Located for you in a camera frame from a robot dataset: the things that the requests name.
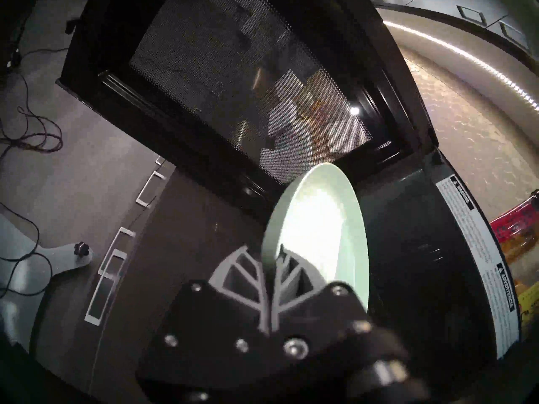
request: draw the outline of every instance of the gray floor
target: gray floor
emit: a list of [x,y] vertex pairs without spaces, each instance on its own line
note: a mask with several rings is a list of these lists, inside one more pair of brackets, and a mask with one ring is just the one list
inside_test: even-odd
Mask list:
[[[69,46],[71,36],[64,34],[65,22],[79,16],[86,1],[38,0],[26,25],[21,52]],[[157,155],[55,85],[65,54],[33,54],[20,69],[29,85],[30,108],[61,126],[64,147],[49,155],[11,150],[0,165],[0,200],[37,224],[43,247],[84,240],[96,253],[86,269],[53,281],[36,332],[38,361],[70,379],[73,374],[65,362],[73,360],[75,327],[87,306],[97,266],[154,170]],[[25,119],[16,110],[24,105],[24,97],[22,80],[10,75],[0,92],[0,116],[12,137],[24,131]],[[37,130],[36,124],[32,121],[31,128]],[[7,212],[0,213],[35,238],[31,226]]]

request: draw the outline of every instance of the warning label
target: warning label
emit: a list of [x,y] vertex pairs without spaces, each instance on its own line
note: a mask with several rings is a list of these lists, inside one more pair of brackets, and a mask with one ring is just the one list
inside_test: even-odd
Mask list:
[[436,186],[453,213],[481,274],[491,306],[498,358],[501,358],[519,340],[518,308],[515,307],[508,271],[488,224],[457,177],[452,175]]

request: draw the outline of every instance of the speckled countertop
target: speckled countertop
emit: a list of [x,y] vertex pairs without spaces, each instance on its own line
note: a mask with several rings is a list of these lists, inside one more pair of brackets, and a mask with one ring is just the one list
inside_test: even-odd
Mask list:
[[[539,149],[484,96],[447,70],[401,48],[440,141],[440,150],[492,221],[539,188]],[[513,277],[539,280],[539,243],[511,264]]]

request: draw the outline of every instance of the cabinet handle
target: cabinet handle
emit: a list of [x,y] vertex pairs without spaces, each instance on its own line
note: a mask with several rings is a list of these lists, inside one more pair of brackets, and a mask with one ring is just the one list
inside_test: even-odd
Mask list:
[[[468,20],[468,21],[473,21],[474,23],[480,24],[483,27],[487,26],[487,19],[484,17],[484,15],[483,15],[483,13],[481,11],[473,10],[471,8],[468,8],[468,7],[463,7],[462,5],[458,5],[458,6],[456,6],[456,8],[459,10],[460,15],[461,15],[461,17],[463,19]],[[470,10],[470,11],[473,11],[474,13],[477,13],[479,15],[479,17],[481,18],[481,21],[478,21],[477,19],[472,18],[472,17],[468,17],[466,14],[464,14],[464,10]]]
[[510,40],[512,41],[515,45],[518,45],[520,47],[523,47],[524,49],[528,50],[528,46],[527,46],[527,43],[520,43],[518,40],[514,39],[513,37],[511,37],[508,33],[508,30],[513,30],[514,32],[518,33],[519,35],[521,35],[522,37],[525,37],[522,33],[520,33],[520,31],[516,30],[513,26],[510,26],[509,24],[507,23],[504,23],[503,21],[499,21],[500,23],[500,28],[502,29],[502,33],[503,35],[506,37],[507,40]]

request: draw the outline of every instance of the light green plate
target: light green plate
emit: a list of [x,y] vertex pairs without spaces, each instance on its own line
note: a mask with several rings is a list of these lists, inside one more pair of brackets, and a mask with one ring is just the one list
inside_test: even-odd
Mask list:
[[275,206],[262,262],[275,266],[281,245],[312,263],[326,282],[354,287],[369,304],[369,255],[360,204],[338,167],[321,163],[290,183]]

